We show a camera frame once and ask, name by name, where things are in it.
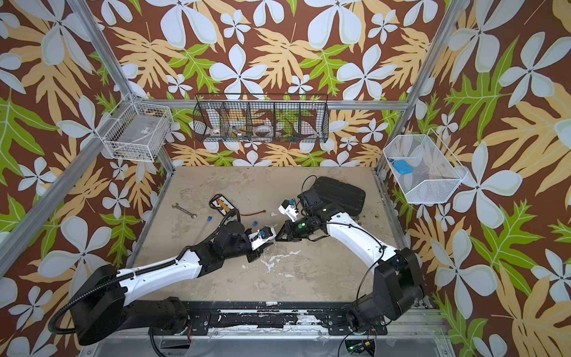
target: white wire basket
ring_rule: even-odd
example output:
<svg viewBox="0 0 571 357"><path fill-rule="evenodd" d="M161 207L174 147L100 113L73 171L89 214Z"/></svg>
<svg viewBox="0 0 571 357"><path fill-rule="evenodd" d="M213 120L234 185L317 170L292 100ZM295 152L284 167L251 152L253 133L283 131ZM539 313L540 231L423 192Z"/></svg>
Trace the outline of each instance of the white wire basket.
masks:
<svg viewBox="0 0 571 357"><path fill-rule="evenodd" d="M434 134L436 140L430 133L398 135L383 149L395 180L410 204L445 203L468 175L468 169ZM453 158L454 165L448 158ZM395 167L399 161L408 164L412 172L399 173Z"/></svg>
<svg viewBox="0 0 571 357"><path fill-rule="evenodd" d="M101 141L114 159L154 162L164 139L171 130L172 112L169 107L134 102L128 96L128 106Z"/></svg>

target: black wire basket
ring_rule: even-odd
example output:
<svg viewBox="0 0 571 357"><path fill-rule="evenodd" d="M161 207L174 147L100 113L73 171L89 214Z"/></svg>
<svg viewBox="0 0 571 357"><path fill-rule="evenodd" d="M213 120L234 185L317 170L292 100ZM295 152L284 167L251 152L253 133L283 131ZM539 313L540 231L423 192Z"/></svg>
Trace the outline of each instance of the black wire basket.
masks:
<svg viewBox="0 0 571 357"><path fill-rule="evenodd" d="M252 94L239 94L240 97ZM329 137L327 96L289 94L272 100L229 100L197 94L194 131L201 141L325 142Z"/></svg>

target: wire basket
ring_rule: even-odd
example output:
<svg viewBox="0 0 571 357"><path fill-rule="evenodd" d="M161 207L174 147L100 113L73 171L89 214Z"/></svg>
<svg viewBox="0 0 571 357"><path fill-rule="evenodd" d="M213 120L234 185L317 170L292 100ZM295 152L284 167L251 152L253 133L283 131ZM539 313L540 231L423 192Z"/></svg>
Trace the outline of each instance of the wire basket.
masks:
<svg viewBox="0 0 571 357"><path fill-rule="evenodd" d="M325 100L229 101L197 94L193 128L204 141L325 142L329 111Z"/></svg>
<svg viewBox="0 0 571 357"><path fill-rule="evenodd" d="M133 102L120 111L101 141L114 159L155 162L171 130L172 113L166 106Z"/></svg>
<svg viewBox="0 0 571 357"><path fill-rule="evenodd" d="M410 204L445 203L468 175L468 169L446 143L436 133L436 140L429 135L398 135L383 149L395 180ZM456 168L447 157L455 160ZM403 164L402 161L411 172L399 172L402 170L396 165Z"/></svg>

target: stained floor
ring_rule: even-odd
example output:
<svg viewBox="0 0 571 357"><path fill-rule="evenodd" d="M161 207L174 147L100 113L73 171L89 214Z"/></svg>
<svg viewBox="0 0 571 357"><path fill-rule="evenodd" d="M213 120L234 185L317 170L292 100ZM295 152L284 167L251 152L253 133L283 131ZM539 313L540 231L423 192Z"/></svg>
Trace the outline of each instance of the stained floor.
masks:
<svg viewBox="0 0 571 357"><path fill-rule="evenodd" d="M286 216L278 212L284 199L297 197L309 175L328 176L353 184L366 192L358 222L377 238L395 245L380 193L370 168L301 167L181 167L168 188L151 230L136 257L141 266L178 255L212 233L222 216L208 206L216 193L227 197L242 213L266 213L242 217L246 228L282 227ZM314 178L305 186L309 188ZM172 208L196 213L190 216ZM313 238L322 235L318 231ZM181 300L233 301L352 301L367 266L334 238L318 242L276 242L252 263L245 256L227 259L222 268L194 280L172 284L146 299L178 296ZM372 288L370 274L362 292Z"/></svg>

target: wrench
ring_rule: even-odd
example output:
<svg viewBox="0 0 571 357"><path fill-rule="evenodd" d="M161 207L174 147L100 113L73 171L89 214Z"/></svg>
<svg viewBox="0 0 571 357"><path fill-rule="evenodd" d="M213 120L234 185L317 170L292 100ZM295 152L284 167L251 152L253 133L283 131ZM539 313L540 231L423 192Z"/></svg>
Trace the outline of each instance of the wrench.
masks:
<svg viewBox="0 0 571 357"><path fill-rule="evenodd" d="M190 211L185 210L184 208L180 207L180 206L178 205L178 203L173 204L173 205L172 205L172 208L176 208L176 209L179 210L179 211L183 211L184 213L186 213L187 215L189 215L190 218L192 218L192 219L196 218L196 213L192 213L192 212L190 212Z"/></svg>

